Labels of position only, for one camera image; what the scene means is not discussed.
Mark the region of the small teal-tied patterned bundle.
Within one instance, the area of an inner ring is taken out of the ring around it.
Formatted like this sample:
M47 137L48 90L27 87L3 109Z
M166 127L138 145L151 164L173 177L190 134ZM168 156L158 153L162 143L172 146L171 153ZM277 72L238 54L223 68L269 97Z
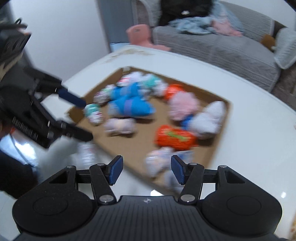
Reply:
M84 116L88 119L88 121L92 125L98 126L102 124L104 121L104 116L98 104L92 103L92 104L86 105L83 112L84 112Z

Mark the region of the grey sock blue bow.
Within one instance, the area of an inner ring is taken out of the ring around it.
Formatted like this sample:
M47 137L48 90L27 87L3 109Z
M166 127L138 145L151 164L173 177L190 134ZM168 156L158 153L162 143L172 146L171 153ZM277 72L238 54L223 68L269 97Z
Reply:
M158 150L151 151L144 159L147 175L155 178L162 171L170 168L171 156L181 155L183 151L175 151L170 147L162 147Z

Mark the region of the floral sock green tie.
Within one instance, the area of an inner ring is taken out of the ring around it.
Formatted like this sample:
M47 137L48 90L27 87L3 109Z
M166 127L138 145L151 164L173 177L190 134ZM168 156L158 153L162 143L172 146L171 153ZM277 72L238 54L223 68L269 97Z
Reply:
M100 90L99 92L97 92L94 95L94 97L93 97L94 103L99 104L99 105L104 105L107 102L109 102L112 91L115 88L116 88L116 86L114 84L106 85L106 87L104 87L102 90Z

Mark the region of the large orange plastic bundle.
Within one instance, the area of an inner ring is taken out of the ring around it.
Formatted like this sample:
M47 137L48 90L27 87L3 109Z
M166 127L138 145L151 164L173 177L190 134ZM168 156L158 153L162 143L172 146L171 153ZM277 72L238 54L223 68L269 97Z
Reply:
M187 151L197 146L197 138L190 132L169 125L160 126L154 143L159 147L170 147L177 151Z

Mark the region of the lilac sock cream tie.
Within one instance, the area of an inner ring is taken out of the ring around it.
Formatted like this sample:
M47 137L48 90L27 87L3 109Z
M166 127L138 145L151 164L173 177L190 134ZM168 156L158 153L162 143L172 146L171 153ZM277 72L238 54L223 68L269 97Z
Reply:
M108 135L131 135L136 129L136 122L133 118L110 118L104 124L104 131Z

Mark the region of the white grey sock bundle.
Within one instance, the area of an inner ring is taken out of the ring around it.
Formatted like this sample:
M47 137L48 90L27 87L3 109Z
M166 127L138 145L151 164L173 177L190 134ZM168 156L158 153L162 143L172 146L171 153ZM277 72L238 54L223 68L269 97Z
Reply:
M200 140L213 138L220 132L225 114L225 103L214 101L189 121L188 131Z

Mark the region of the blue sock purple band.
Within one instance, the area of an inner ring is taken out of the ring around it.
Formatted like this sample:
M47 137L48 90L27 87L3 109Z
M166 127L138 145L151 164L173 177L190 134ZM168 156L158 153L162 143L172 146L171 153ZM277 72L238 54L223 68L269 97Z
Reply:
M110 101L107 105L109 116L115 118L152 118L156 109L141 97L126 97Z

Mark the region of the pink fluffy pompom bundle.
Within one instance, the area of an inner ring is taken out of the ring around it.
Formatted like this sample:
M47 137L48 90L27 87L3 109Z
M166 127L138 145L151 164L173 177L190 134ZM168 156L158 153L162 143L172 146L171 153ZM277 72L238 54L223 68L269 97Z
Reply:
M168 117L172 123L180 123L200 109L200 101L194 93L178 91L168 101Z

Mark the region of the white fuzzy red-tied bundle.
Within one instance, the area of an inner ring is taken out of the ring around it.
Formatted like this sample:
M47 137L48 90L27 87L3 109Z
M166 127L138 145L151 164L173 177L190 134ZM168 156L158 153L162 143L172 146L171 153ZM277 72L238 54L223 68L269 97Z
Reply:
M118 82L116 83L116 86L118 87L126 87L133 83L139 82L143 79L144 73L136 71L132 72L130 74L122 76Z

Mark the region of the blue grey sock bundle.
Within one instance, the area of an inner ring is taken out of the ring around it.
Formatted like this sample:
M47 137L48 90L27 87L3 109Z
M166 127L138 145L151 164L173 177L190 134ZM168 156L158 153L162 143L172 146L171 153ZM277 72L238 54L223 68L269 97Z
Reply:
M117 100L122 97L140 97L141 99L146 100L149 97L149 90L142 88L138 83L132 83L124 87L117 86L111 91L111 100Z

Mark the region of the bubble wrap teal tie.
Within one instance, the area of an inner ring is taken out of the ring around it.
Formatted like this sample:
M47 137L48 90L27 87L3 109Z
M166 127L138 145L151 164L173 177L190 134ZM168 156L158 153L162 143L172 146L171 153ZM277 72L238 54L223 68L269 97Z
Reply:
M145 74L140 81L140 87L145 94L164 97L168 83L154 74Z

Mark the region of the small orange plastic bundle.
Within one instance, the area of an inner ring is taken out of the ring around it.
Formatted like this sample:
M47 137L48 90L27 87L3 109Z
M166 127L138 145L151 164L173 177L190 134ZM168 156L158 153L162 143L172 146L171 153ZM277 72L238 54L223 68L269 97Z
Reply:
M170 84L165 90L164 99L169 101L176 93L184 91L182 85L179 84Z

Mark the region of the clear bubble wrap bundle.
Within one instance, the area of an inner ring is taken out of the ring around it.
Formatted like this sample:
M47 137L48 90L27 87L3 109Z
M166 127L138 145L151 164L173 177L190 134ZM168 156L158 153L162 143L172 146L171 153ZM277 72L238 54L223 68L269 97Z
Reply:
M97 149L92 142L81 142L77 146L78 155L83 165L91 166L96 162Z

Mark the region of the shallow cardboard box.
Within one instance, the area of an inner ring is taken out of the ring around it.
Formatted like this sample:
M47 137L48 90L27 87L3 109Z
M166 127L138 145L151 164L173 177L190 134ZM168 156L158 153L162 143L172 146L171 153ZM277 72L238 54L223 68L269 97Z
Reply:
M115 84L124 74L133 71L152 73L135 67L118 68L100 83L97 82L97 85L88 93L86 93L83 98L86 100L87 104L90 104L93 101L93 96L95 95L95 93L97 93L108 84ZM199 163L205 168L208 168L209 163L211 162L214 153L217 150L220 138L226 126L229 111L232 107L231 102L199 87L194 87L190 84L185 84L183 82L163 75L156 74L156 76L162 78L168 84L180 84L184 87L186 91L194 93L201 103L201 109L214 101L223 101L225 103L226 113L224 119L222 120L220 133L218 133L214 138L211 139L198 140L197 146L194 146L191 149L194 153L193 162ZM80 108L73 107L69 109L68 116L72 121L74 121L74 123L77 124L78 127L92 132L94 142L98 144L104 151L109 153L112 157L116 155L122 155L124 158L125 168L128 169L135 176L139 177L141 180L147 182L148 184L151 184L154 189L158 190L162 194L178 196L180 193L179 190L176 192L175 190L168 189L165 185L167 175L164 171L161 171L161 173L159 173L156 178L150 178L147 173L144 159L149 152L158 148L158 146L154 143L157 129L160 128L162 125L169 125L174 128L179 128L178 123L171 122L171 120L169 119L169 108L164 100L152 97L150 98L149 102L156 109L156 113L154 114L153 119L137 120L137 132L130 137L108 136L106 133L104 133L103 125L93 126L92 124L90 124L89 121L84 117L83 110Z

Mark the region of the pink plastic child chair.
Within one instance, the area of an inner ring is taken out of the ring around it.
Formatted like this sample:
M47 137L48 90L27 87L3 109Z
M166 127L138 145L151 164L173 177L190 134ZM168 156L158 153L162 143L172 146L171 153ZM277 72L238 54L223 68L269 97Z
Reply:
M171 49L165 45L154 45L151 40L151 30L148 25L140 24L131 26L126 30L129 43L146 48L152 48L162 51Z

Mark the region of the black clothing pile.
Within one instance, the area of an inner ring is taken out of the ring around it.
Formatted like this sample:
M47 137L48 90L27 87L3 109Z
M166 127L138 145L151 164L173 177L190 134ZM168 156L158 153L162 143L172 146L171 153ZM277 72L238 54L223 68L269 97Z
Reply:
M166 26L175 19L208 16L212 0L162 0L159 26Z

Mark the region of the grey quilted sofa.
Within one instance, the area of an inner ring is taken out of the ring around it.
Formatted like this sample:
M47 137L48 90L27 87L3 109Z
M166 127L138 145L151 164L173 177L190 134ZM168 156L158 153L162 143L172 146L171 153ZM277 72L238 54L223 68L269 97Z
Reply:
M219 22L229 20L242 33L242 37L234 37L181 34L169 25L159 26L161 1L133 1L132 14L136 24L149 26L155 45L230 71L283 101L295 92L295 31L266 15L213 1L208 16ZM264 35L274 37L273 52L260 43Z

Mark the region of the light blue clothing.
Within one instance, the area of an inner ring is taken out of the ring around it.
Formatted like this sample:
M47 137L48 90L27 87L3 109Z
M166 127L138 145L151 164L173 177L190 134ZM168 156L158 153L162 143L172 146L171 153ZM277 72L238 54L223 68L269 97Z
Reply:
M208 35L217 34L220 35L213 27L213 18L211 16L192 18L175 19L169 22L169 26L176 28L176 31L181 34L190 35Z

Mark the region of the pink clothing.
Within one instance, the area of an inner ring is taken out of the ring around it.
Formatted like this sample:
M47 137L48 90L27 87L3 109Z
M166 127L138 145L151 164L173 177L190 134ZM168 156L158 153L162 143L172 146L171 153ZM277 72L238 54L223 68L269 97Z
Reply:
M240 31L237 31L234 28L232 28L229 20L226 20L224 22L213 20L212 28L217 34L220 34L220 35L242 37L242 33Z

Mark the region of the brown plush toy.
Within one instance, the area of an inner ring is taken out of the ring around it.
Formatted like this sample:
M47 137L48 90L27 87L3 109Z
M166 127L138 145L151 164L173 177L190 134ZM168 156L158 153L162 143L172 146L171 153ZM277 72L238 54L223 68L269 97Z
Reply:
M271 52L275 50L275 39L271 35L264 35L260 43Z

